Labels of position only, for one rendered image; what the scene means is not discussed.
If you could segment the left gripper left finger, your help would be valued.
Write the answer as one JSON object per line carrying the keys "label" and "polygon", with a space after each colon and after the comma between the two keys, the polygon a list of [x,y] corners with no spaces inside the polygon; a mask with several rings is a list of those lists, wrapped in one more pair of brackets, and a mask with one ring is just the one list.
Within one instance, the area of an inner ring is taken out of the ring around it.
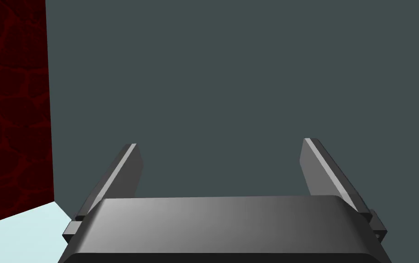
{"label": "left gripper left finger", "polygon": [[137,144],[126,144],[92,189],[62,237],[70,242],[82,220],[103,199],[134,198],[144,164]]}

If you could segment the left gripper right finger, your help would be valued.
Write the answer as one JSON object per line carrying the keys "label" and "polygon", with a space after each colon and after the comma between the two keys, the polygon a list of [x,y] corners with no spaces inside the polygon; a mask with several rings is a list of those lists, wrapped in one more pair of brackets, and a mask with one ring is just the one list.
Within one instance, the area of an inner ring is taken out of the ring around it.
{"label": "left gripper right finger", "polygon": [[299,162],[311,195],[338,196],[367,220],[377,239],[386,236],[377,213],[368,208],[319,139],[303,139]]}

